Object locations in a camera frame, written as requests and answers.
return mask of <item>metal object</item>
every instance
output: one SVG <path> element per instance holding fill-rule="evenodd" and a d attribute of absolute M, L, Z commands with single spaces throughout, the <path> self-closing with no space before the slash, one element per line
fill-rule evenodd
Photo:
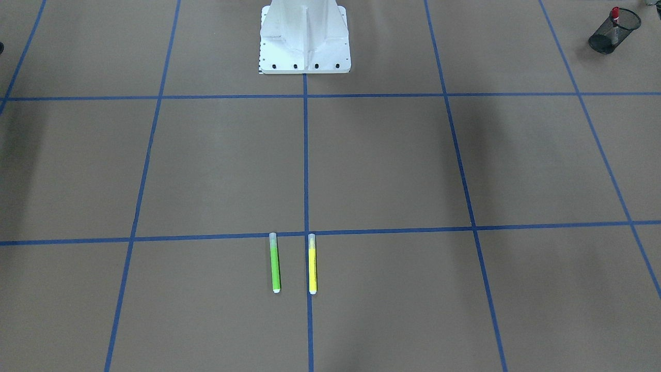
<path fill-rule="evenodd" d="M 260 73 L 351 70 L 346 9 L 335 0 L 273 0 L 260 36 Z"/>

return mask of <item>black mesh pen holder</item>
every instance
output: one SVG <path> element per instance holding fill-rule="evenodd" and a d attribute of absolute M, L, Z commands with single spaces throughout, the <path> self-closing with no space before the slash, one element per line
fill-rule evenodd
<path fill-rule="evenodd" d="M 588 44 L 601 54 L 611 54 L 630 33 L 640 26 L 641 18 L 636 13 L 619 8 L 619 18 L 615 20 L 612 14 L 609 15 L 592 34 Z"/>

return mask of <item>yellow marker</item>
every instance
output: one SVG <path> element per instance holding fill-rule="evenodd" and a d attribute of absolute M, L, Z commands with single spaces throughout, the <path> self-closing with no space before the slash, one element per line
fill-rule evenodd
<path fill-rule="evenodd" d="M 307 236 L 307 268 L 310 281 L 310 295 L 317 294 L 317 244 L 315 235 Z"/>

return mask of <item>vertical blue line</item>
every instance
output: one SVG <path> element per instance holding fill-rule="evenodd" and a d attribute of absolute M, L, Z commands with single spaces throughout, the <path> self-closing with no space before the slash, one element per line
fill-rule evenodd
<path fill-rule="evenodd" d="M 147 172 L 149 171 L 149 161 L 151 159 L 151 147 L 154 143 L 154 134 L 156 133 L 156 126 L 159 121 L 159 113 L 161 111 L 161 102 L 163 101 L 163 90 L 165 89 L 165 81 L 167 78 L 167 70 L 170 64 L 170 55 L 172 54 L 172 47 L 175 42 L 176 23 L 179 18 L 179 9 L 181 0 L 177 0 L 175 9 L 175 18 L 172 23 L 172 30 L 170 32 L 170 42 L 168 43 L 167 53 L 165 55 L 165 63 L 163 66 L 163 75 L 161 76 L 161 86 L 159 88 L 159 98 L 156 101 L 156 108 L 154 110 L 154 119 L 151 123 L 151 132 L 149 133 L 149 142 L 147 145 L 147 152 L 145 154 L 145 163 L 142 169 L 142 178 L 140 180 L 140 188 L 137 193 L 136 213 L 131 227 L 131 236 L 129 237 L 128 249 L 126 250 L 126 259 L 124 261 L 124 270 L 122 272 L 122 282 L 117 297 L 117 306 L 115 308 L 115 317 L 112 323 L 112 331 L 110 332 L 110 342 L 108 343 L 108 353 L 106 354 L 106 365 L 104 372 L 110 372 L 110 365 L 112 363 L 112 352 L 115 347 L 115 340 L 117 338 L 117 330 L 120 323 L 120 315 L 122 313 L 122 304 L 124 303 L 124 292 L 126 290 L 126 281 L 128 279 L 128 272 L 131 265 L 131 256 L 133 254 L 133 246 L 136 239 L 137 222 L 140 218 L 140 208 L 142 206 L 142 197 L 145 192 L 145 184 L 147 182 Z"/>
<path fill-rule="evenodd" d="M 461 174 L 461 184 L 463 186 L 464 197 L 466 198 L 466 206 L 468 208 L 468 215 L 471 220 L 471 228 L 473 230 L 473 239 L 475 240 L 475 249 L 477 250 L 477 257 L 480 261 L 480 270 L 482 272 L 482 280 L 485 286 L 486 300 L 489 305 L 489 312 L 491 314 L 491 322 L 494 328 L 494 334 L 496 336 L 496 344 L 498 346 L 498 354 L 500 355 L 500 364 L 503 372 L 508 372 L 507 361 L 505 359 L 505 352 L 502 346 L 502 340 L 500 337 L 500 328 L 498 327 L 498 319 L 496 317 L 496 308 L 493 303 L 493 298 L 491 296 L 491 286 L 489 285 L 488 275 L 486 273 L 486 265 L 484 256 L 482 254 L 482 245 L 480 243 L 480 238 L 477 232 L 477 225 L 475 224 L 475 214 L 473 213 L 473 204 L 471 202 L 471 196 L 468 191 L 468 183 L 466 182 L 466 173 L 463 169 L 463 161 L 461 160 L 461 151 L 459 151 L 459 141 L 457 140 L 457 133 L 455 131 L 454 120 L 452 117 L 452 110 L 450 109 L 450 101 L 447 95 L 446 81 L 443 77 L 443 67 L 441 65 L 441 58 L 438 52 L 438 45 L 436 43 L 436 35 L 434 34 L 434 25 L 432 24 L 432 16 L 429 11 L 429 2 L 424 0 L 424 8 L 427 13 L 427 23 L 429 25 L 429 33 L 432 37 L 432 45 L 434 46 L 434 55 L 436 57 L 436 67 L 438 68 L 438 76 L 441 81 L 441 88 L 443 89 L 443 98 L 446 104 L 447 111 L 447 120 L 450 125 L 450 131 L 452 133 L 452 142 L 454 143 L 455 153 L 457 156 L 457 164 L 459 166 L 459 172 Z"/>
<path fill-rule="evenodd" d="M 32 31 L 30 31 L 28 42 L 25 44 L 25 48 L 23 48 L 23 53 L 20 55 L 19 63 L 16 65 L 16 69 L 14 70 L 14 75 L 11 77 L 11 81 L 9 82 L 9 86 L 7 87 L 7 92 L 5 92 L 5 96 L 2 100 L 2 103 L 0 103 L 0 115 L 2 115 L 3 111 L 5 110 L 5 105 L 7 104 L 7 100 L 9 100 L 11 91 L 14 89 L 16 78 L 19 76 L 20 68 L 21 66 L 23 66 L 23 61 L 25 60 L 25 56 L 28 54 L 28 49 L 30 49 L 30 45 L 32 44 L 32 39 L 34 38 L 34 34 L 37 32 L 37 27 L 39 27 L 39 22 L 41 21 L 41 16 L 44 13 L 45 6 L 46 6 L 46 0 L 42 0 L 42 4 L 39 7 L 39 12 L 37 13 L 37 18 L 34 20 L 34 25 L 32 26 Z"/>
<path fill-rule="evenodd" d="M 638 236 L 638 232 L 636 231 L 636 226 L 633 222 L 633 219 L 631 218 L 631 215 L 629 214 L 629 209 L 627 208 L 627 204 L 624 201 L 624 197 L 622 196 L 622 192 L 620 191 L 620 188 L 617 184 L 617 180 L 615 179 L 615 174 L 611 168 L 610 163 L 608 162 L 608 158 L 606 157 L 606 152 L 603 150 L 602 142 L 599 139 L 599 136 L 597 135 L 597 130 L 594 128 L 594 124 L 592 123 L 592 118 L 590 118 L 590 113 L 588 112 L 588 108 L 585 105 L 585 101 L 583 100 L 583 94 L 580 92 L 578 88 L 578 84 L 576 84 L 576 80 L 574 78 L 574 74 L 572 73 L 572 69 L 569 67 L 569 62 L 564 54 L 563 47 L 560 45 L 560 40 L 558 39 L 557 34 L 555 33 L 555 29 L 553 28 L 553 24 L 551 22 L 551 18 L 549 17 L 549 14 L 546 10 L 546 7 L 544 6 L 544 2 L 542 0 L 538 0 L 539 6 L 541 7 L 542 12 L 544 13 L 544 17 L 546 18 L 546 22 L 549 25 L 549 28 L 551 29 L 551 34 L 553 35 L 553 40 L 555 41 L 555 46 L 558 48 L 558 51 L 560 52 L 560 56 L 563 59 L 564 66 L 567 69 L 567 74 L 569 74 L 569 78 L 572 81 L 572 84 L 574 86 L 574 90 L 576 91 L 576 96 L 578 97 L 578 100 L 580 101 L 580 105 L 583 108 L 583 113 L 585 114 L 585 118 L 588 121 L 588 125 L 590 126 L 590 131 L 592 132 L 592 136 L 594 137 L 594 141 L 597 144 L 597 148 L 599 149 L 599 153 L 602 156 L 602 160 L 604 165 L 606 166 L 606 170 L 608 171 L 608 175 L 611 177 L 611 182 L 613 183 L 613 187 L 615 188 L 615 192 L 617 193 L 617 198 L 620 201 L 620 204 L 622 205 L 622 209 L 624 210 L 624 214 L 627 217 L 627 221 L 629 222 L 629 226 L 631 227 L 631 232 L 633 233 L 633 237 L 636 240 L 636 244 L 638 245 L 638 249 L 641 251 L 641 256 L 642 260 L 645 262 L 645 266 L 647 266 L 647 271 L 650 274 L 650 277 L 652 278 L 652 283 L 654 283 L 654 288 L 656 288 L 656 294 L 659 296 L 659 299 L 661 299 L 661 286 L 659 285 L 659 282 L 656 278 L 656 275 L 654 274 L 654 269 L 652 268 L 652 264 L 650 263 L 650 260 L 647 257 L 647 253 L 645 252 L 645 248 L 642 246 L 641 239 Z"/>
<path fill-rule="evenodd" d="M 307 141 L 307 74 L 303 74 L 303 209 L 305 219 L 305 293 L 307 296 L 307 368 L 309 372 L 315 370 L 315 348 L 313 339 L 313 318 L 312 318 L 312 295 L 308 291 L 310 287 L 310 278 L 308 275 L 308 241 L 307 235 L 310 233 L 310 208 L 309 208 L 309 157 Z"/>

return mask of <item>gray floor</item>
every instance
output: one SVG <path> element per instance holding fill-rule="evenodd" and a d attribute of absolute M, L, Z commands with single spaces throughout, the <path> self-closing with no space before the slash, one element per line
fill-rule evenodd
<path fill-rule="evenodd" d="M 301 77 L 267 4 L 0 2 L 0 371 L 661 370 L 653 7 L 341 0 Z"/>

